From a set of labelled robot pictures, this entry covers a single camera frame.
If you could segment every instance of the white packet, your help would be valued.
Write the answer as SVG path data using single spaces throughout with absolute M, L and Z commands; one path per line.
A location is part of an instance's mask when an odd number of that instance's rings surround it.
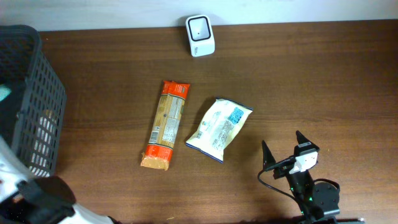
M 225 147 L 239 133 L 252 111 L 253 108 L 231 100 L 217 99 L 185 144 L 223 163 Z

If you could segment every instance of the black plastic basket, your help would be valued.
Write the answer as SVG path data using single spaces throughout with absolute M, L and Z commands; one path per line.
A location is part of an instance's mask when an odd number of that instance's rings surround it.
M 0 135 L 36 176 L 55 172 L 67 96 L 29 26 L 0 26 Z

